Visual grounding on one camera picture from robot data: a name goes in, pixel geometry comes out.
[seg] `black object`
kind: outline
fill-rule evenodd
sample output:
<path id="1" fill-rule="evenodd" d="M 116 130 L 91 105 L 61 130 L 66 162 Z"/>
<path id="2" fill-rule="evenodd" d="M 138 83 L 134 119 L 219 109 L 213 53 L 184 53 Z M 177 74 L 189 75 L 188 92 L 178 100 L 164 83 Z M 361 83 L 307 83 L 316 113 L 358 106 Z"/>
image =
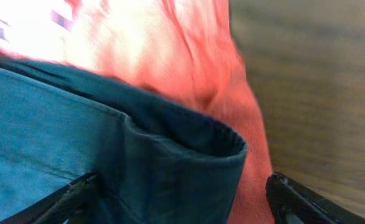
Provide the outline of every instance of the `black object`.
<path id="1" fill-rule="evenodd" d="M 365 224 L 359 217 L 281 173 L 266 185 L 275 224 Z"/>
<path id="2" fill-rule="evenodd" d="M 98 178 L 85 174 L 0 224 L 85 223 L 98 195 Z"/>

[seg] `wood grain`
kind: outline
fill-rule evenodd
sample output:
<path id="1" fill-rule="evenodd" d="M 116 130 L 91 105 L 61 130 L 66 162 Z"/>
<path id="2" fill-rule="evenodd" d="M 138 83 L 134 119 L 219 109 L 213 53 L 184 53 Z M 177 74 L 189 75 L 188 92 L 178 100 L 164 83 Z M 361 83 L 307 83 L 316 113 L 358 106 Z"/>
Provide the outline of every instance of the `wood grain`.
<path id="1" fill-rule="evenodd" d="M 365 0 L 232 0 L 274 170 L 365 218 Z"/>

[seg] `red fabric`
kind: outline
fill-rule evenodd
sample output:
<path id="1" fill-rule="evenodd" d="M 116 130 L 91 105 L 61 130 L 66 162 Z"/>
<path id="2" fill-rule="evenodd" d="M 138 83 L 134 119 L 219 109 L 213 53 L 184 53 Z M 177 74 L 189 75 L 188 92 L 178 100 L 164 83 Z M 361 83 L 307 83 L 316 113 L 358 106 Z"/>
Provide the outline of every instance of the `red fabric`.
<path id="1" fill-rule="evenodd" d="M 264 125 L 230 36 L 228 0 L 65 1 L 73 7 L 72 32 L 63 58 L 55 60 L 124 80 L 234 128 L 249 152 L 229 223 L 272 223 Z"/>

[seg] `blue fabric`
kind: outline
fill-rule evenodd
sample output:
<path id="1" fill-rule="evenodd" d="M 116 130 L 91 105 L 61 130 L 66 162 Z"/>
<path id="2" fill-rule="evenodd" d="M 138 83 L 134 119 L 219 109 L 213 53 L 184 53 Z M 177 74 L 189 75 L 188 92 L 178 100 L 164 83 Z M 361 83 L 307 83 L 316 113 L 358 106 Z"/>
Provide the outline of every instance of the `blue fabric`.
<path id="1" fill-rule="evenodd" d="M 94 171 L 104 185 L 92 223 L 226 223 L 246 146 L 121 82 L 0 58 L 0 220 Z"/>

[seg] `dark blue cloth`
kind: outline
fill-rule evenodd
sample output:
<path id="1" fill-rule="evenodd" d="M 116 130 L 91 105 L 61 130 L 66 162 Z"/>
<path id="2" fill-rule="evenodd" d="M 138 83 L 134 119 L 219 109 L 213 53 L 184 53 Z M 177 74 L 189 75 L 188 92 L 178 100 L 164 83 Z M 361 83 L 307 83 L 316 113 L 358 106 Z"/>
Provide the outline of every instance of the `dark blue cloth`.
<path id="1" fill-rule="evenodd" d="M 0 58 L 0 220 L 94 171 L 104 184 L 92 223 L 226 223 L 246 146 L 121 82 Z"/>

